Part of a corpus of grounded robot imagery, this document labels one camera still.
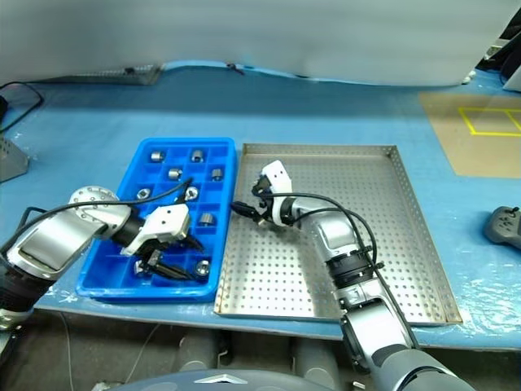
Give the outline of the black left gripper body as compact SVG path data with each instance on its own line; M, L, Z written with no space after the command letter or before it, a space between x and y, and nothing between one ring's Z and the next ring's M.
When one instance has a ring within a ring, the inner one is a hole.
M172 246L169 242L158 239L147 240L140 248L140 259L153 271L184 271L180 266L168 266L162 262L163 251Z

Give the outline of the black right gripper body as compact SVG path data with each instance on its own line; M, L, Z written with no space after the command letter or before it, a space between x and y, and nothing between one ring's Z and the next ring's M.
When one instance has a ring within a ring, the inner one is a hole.
M261 211L259 212L260 217L254 218L254 221L257 224L263 224L264 222L271 221L273 201L271 199L267 198L267 195L271 194L270 187L271 187L271 182L269 181L268 177L265 175L265 190L264 191L252 191L252 194L259 199L259 207L261 209Z

